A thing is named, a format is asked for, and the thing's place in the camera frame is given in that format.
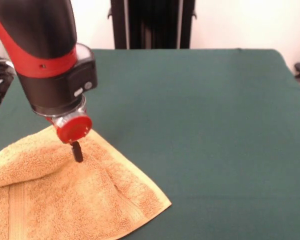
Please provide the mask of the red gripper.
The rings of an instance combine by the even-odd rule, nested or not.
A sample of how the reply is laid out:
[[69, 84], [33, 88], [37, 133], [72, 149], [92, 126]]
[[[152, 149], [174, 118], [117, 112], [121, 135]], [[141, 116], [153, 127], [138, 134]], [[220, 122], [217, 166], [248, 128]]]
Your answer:
[[46, 117], [64, 144], [70, 144], [74, 160], [81, 163], [83, 153], [78, 140], [84, 138], [91, 130], [93, 122], [88, 115], [65, 115], [62, 117]]

